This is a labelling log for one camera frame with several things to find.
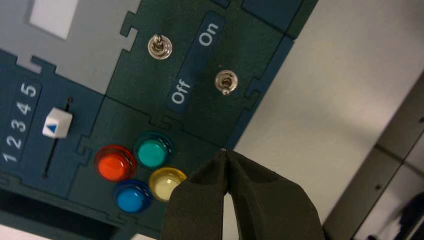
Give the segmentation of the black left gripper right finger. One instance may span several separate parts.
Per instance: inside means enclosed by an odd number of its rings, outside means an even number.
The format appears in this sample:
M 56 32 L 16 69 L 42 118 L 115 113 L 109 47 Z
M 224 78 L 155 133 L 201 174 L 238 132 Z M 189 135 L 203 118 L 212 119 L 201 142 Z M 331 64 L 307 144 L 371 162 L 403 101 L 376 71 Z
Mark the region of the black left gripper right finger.
M 226 157 L 239 239 L 325 239 L 317 209 L 302 187 L 235 151 Z

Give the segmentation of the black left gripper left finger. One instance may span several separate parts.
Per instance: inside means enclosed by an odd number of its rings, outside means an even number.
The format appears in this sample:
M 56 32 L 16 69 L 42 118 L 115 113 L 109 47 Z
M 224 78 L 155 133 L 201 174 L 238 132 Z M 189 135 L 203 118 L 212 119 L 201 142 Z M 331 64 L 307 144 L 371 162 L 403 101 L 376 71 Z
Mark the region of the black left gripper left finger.
M 227 160 L 226 150 L 220 150 L 173 190 L 163 217 L 162 240 L 223 238 Z

